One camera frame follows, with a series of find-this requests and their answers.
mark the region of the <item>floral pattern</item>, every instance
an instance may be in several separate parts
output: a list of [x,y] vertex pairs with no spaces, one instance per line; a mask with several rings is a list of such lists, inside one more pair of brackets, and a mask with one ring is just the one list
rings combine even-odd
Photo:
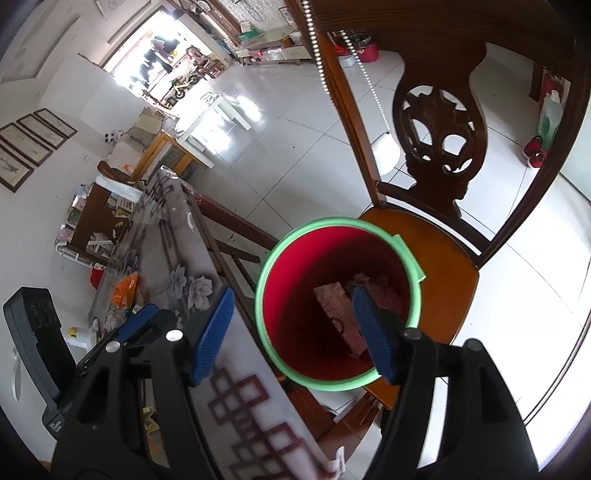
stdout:
[[177,269],[170,273],[170,290],[174,296],[180,299],[183,296],[183,288],[187,284],[187,277],[184,276],[185,267],[177,265]]
[[199,278],[191,277],[189,285],[189,298],[187,307],[195,307],[197,310],[207,310],[209,308],[209,297],[213,292],[212,281],[205,276]]

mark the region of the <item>red shoe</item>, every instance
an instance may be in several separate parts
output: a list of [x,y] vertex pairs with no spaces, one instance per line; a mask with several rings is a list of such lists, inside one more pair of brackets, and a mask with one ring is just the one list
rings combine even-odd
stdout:
[[531,168],[540,168],[544,162],[544,154],[538,150],[530,158],[527,159],[527,164]]
[[536,135],[529,142],[527,142],[527,145],[523,148],[523,156],[529,160],[536,153],[538,153],[541,148],[542,148],[542,137],[539,135]]

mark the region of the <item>picture frame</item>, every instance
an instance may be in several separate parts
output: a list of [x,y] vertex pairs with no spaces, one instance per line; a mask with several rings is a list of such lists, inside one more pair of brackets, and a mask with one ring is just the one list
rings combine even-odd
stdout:
[[51,146],[55,150],[60,148],[66,143],[66,138],[54,129],[48,127],[45,122],[38,119],[32,113],[23,116],[17,120],[17,124],[23,130],[26,130],[33,137],[42,140],[47,145]]
[[72,138],[78,133],[73,126],[64,122],[60,117],[54,114],[47,108],[42,108],[33,112],[39,120],[45,123],[49,128],[59,133],[62,137],[68,139]]
[[37,167],[53,153],[53,150],[40,144],[15,123],[0,128],[0,140]]
[[31,173],[33,173],[32,167],[0,144],[0,183],[2,185],[15,193]]

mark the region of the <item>red bucket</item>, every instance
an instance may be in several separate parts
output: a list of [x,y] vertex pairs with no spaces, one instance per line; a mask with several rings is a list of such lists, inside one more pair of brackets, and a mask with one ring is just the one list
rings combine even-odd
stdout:
[[359,358],[349,355],[313,292],[329,283],[344,286],[359,273],[385,275],[402,299],[403,319],[412,310],[418,322],[422,271],[400,236],[375,225],[356,219],[317,220],[292,232],[269,257],[256,293],[257,327],[271,359],[292,380],[322,390],[347,390],[379,376],[367,351]]
[[370,63],[372,61],[376,61],[379,58],[378,46],[375,43],[372,43],[367,48],[364,48],[363,50],[358,50],[357,54],[359,55],[359,59],[363,63]]

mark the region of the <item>cloth in bucket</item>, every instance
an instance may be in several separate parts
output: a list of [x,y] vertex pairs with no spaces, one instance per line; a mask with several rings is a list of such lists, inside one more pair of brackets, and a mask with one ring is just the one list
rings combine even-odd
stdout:
[[359,334],[359,325],[353,314],[351,299],[342,285],[337,282],[316,287],[314,295],[339,335],[349,345],[351,349],[349,356],[359,358],[367,350],[367,345]]
[[346,283],[346,292],[340,282],[314,288],[316,300],[320,303],[339,335],[349,346],[351,350],[349,356],[352,358],[359,358],[367,350],[350,299],[355,287],[359,286],[367,288],[369,295],[378,308],[390,310],[397,315],[401,315],[403,310],[400,296],[388,284],[388,279],[384,275],[377,276],[372,282],[367,275],[363,273],[356,274],[353,276],[353,280]]

